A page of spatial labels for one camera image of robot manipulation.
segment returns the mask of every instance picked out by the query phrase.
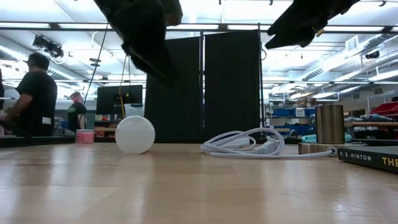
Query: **computer monitor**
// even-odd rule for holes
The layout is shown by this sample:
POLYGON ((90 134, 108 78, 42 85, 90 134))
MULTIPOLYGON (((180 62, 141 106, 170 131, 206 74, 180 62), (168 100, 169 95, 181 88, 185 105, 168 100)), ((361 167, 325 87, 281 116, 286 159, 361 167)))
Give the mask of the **computer monitor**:
POLYGON ((141 107, 142 89, 142 85, 99 87, 97 90, 96 114, 121 114, 121 98, 123 104, 141 107))

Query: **black t-shirt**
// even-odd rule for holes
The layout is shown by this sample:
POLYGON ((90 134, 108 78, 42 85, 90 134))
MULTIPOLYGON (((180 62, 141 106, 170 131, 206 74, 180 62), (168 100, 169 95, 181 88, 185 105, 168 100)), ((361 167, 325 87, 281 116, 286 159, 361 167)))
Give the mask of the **black t-shirt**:
POLYGON ((86 107, 83 103, 76 102, 72 104, 68 109, 68 129, 76 132, 80 129, 79 114, 86 115, 86 107))
POLYGON ((45 72, 28 72, 16 88, 20 95, 33 97, 17 123, 32 136, 52 136, 57 85, 45 72))

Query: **book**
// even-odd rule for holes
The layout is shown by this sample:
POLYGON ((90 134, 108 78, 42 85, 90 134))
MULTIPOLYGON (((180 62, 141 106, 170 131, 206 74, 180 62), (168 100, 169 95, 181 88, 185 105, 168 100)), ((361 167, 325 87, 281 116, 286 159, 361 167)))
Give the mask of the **book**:
POLYGON ((398 174, 397 146, 353 146, 337 149, 338 158, 351 164, 398 174))

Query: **pink cup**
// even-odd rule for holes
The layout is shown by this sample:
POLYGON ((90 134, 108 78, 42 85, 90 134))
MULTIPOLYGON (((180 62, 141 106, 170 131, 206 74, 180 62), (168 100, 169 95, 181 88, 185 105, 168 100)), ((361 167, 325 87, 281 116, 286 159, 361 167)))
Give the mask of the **pink cup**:
POLYGON ((76 131, 77 144, 91 144, 94 143, 94 130, 77 130, 76 131))

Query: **black partition panel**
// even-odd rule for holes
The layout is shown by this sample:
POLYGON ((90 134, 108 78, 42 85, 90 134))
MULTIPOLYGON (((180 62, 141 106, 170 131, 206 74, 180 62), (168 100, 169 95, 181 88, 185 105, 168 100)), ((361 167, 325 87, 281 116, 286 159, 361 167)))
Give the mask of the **black partition panel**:
POLYGON ((198 139, 200 86, 200 38, 166 41, 179 78, 175 88, 164 87, 147 76, 145 117, 155 127, 156 139, 198 139))
POLYGON ((205 36, 206 137, 259 127, 259 51, 257 30, 205 36))

